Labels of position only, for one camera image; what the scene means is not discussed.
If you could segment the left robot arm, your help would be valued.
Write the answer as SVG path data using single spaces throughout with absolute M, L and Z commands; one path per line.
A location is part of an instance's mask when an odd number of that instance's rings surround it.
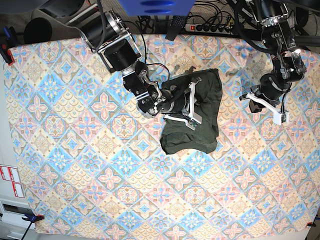
M 284 3 L 274 0 L 253 0 L 250 4 L 255 20 L 261 24 L 261 40 L 270 50 L 273 70 L 251 87 L 251 93 L 272 107 L 281 105 L 285 113 L 285 96 L 292 84 L 304 78 L 307 68 L 301 58 L 286 16 L 289 11 Z

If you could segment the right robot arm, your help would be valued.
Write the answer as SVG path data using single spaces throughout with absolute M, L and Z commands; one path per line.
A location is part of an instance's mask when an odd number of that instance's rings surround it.
M 80 29 L 82 38 L 97 51 L 110 73 L 121 72 L 125 89 L 134 94 L 137 109 L 146 118 L 164 114 L 165 118 L 181 122 L 202 122 L 196 113 L 196 84 L 199 77 L 187 77 L 181 83 L 175 79 L 166 81 L 162 87 L 149 78 L 146 63 L 141 62 L 137 47 L 127 38 L 128 28 L 112 11 L 103 12 Z

